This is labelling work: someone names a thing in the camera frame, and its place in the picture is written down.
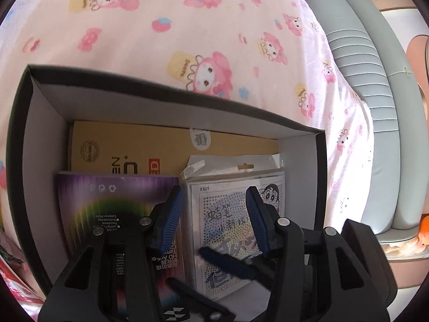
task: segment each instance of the orange plush toy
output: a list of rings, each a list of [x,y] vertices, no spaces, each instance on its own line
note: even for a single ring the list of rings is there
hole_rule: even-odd
[[[419,240],[425,245],[429,245],[429,216],[425,217],[420,224]]]

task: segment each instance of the open cardboard box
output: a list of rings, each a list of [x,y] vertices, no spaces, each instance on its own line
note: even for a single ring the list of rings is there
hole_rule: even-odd
[[[323,227],[327,193],[323,131],[241,103],[135,78],[30,65],[9,123],[7,181],[20,245],[46,294],[68,261],[54,177],[67,169],[69,129],[75,120],[276,139],[285,163],[285,216],[303,228]]]

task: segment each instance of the red label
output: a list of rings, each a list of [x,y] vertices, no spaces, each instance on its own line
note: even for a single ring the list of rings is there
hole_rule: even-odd
[[[150,158],[149,161],[149,174],[160,174],[160,159],[159,158]]]

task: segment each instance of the purple package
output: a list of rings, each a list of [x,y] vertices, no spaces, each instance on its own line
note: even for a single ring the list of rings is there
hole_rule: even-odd
[[[76,251],[85,236],[96,226],[107,231],[121,227],[121,214],[135,214],[137,218],[149,216],[153,207],[165,202],[173,186],[179,185],[176,177],[88,175],[62,172],[57,175],[60,213],[67,246]],[[175,277],[184,281],[181,227],[172,247],[163,258],[152,258],[155,283],[165,317],[176,311],[179,297],[167,288],[165,279]],[[123,276],[124,254],[116,254],[117,275]],[[119,315],[126,315],[122,288],[117,290]],[[189,312],[180,311],[175,321],[189,318]]]

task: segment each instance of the round seal logo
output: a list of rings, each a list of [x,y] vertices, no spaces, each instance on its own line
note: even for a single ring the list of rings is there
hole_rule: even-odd
[[[94,162],[100,155],[100,148],[93,140],[87,140],[81,146],[81,156],[86,162]]]

